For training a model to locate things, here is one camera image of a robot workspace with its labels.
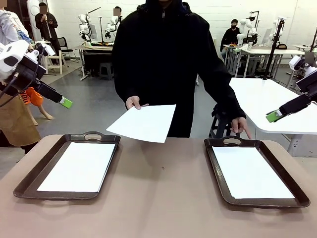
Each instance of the person's left hand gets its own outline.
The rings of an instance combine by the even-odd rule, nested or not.
[[[231,122],[231,131],[234,133],[246,132],[248,138],[251,140],[251,133],[248,128],[247,120],[245,118],[236,118]]]

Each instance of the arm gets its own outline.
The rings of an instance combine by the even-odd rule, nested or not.
[[[138,96],[134,86],[133,79],[127,70],[128,55],[130,55],[128,29],[122,22],[117,30],[117,35],[112,49],[112,64],[114,70],[114,85],[119,97],[126,103],[132,96]]]
[[[51,16],[52,16],[52,20],[53,20],[53,27],[54,28],[57,28],[58,27],[58,24],[57,24],[57,21],[56,21],[56,18],[54,17],[54,15],[53,14],[51,14]]]
[[[198,72],[204,82],[205,90],[228,113],[230,119],[245,118],[243,110],[240,108],[233,89],[229,86],[231,75],[226,70],[225,65],[219,59],[211,34],[209,24],[204,23],[201,31],[198,59]]]
[[[0,22],[1,22],[3,33],[8,43],[10,44],[12,42],[18,41],[19,40],[18,33],[16,32],[16,29],[14,28],[9,15],[4,13]]]
[[[222,40],[221,40],[220,52],[223,50],[223,45],[225,45],[225,44],[226,44],[226,40],[227,40],[227,32],[228,32],[228,31],[226,31],[226,32],[224,33],[223,38],[222,38]]]
[[[40,14],[37,14],[35,16],[35,26],[38,29],[41,29],[43,27],[43,22],[41,21],[42,16]]]

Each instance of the white paper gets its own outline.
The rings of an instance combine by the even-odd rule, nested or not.
[[[242,198],[294,198],[256,148],[212,147],[230,193]]]
[[[115,144],[71,142],[38,191],[99,192]]]
[[[148,106],[128,110],[107,131],[129,138],[164,143],[176,105]]]

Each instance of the person in black jacket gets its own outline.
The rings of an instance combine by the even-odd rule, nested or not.
[[[168,137],[190,137],[199,74],[205,90],[228,113],[232,131],[245,130],[251,138],[209,24],[182,0],[147,0],[128,15],[118,28],[112,58],[115,89],[127,109],[176,104]]]
[[[237,25],[238,25],[238,20],[233,19],[231,21],[231,28],[229,28],[226,31],[226,33],[223,35],[221,46],[220,46],[220,52],[223,59],[226,58],[226,54],[227,54],[227,48],[224,47],[223,45],[230,45],[230,44],[237,45],[238,44],[237,35],[240,34],[240,29],[237,27]]]
[[[46,7],[47,9],[47,5],[44,2],[41,2],[39,4],[40,7]],[[41,36],[47,40],[50,41],[55,52],[56,55],[59,56],[59,51],[60,51],[60,44],[58,42],[58,38],[57,38],[57,34],[55,31],[55,28],[58,27],[57,21],[54,17],[53,14],[47,12],[46,14],[36,14],[35,16],[35,24],[36,27],[40,30],[41,32]],[[55,59],[52,59],[52,62],[54,64],[57,63],[57,61]]]

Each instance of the tray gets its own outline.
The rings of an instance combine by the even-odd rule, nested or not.
[[[308,197],[262,141],[243,140],[236,136],[228,136],[223,139],[206,139],[205,146],[207,148],[221,195],[227,203],[237,206],[260,208],[300,208],[308,207],[310,205],[311,202]],[[220,146],[255,147],[277,175],[282,179],[284,184],[294,195],[295,199],[235,199],[232,197],[212,149],[212,147]]]
[[[88,135],[98,135],[101,139],[87,138]],[[59,161],[67,147],[71,142],[80,143],[102,143],[115,144],[110,163],[106,169],[106,173],[112,163],[114,154],[120,142],[120,136],[109,136],[99,132],[91,131],[81,135],[67,134],[62,136],[52,149],[40,160],[40,162],[29,172],[29,174],[15,188],[13,194],[19,198],[32,198],[41,200],[90,200],[98,196],[98,192],[48,192],[37,191],[44,179]]]

